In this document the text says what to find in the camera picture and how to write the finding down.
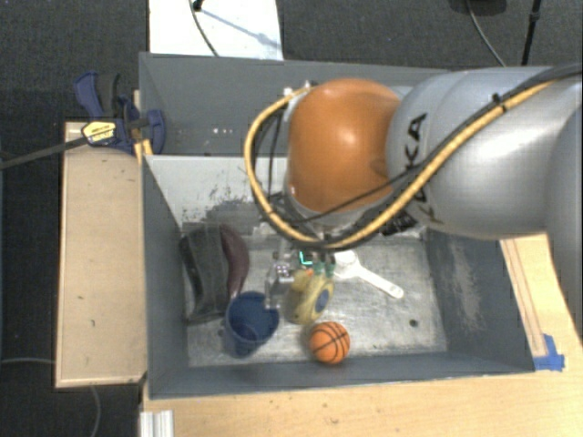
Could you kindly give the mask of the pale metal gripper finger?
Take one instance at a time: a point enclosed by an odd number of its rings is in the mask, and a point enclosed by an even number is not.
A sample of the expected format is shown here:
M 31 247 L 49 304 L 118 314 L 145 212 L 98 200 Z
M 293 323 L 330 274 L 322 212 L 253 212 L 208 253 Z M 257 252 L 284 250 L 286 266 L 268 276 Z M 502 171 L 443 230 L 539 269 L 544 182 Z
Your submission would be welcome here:
M 265 279 L 265 307 L 278 309 L 284 302 L 292 284 L 292 269 L 288 263 L 275 263 Z

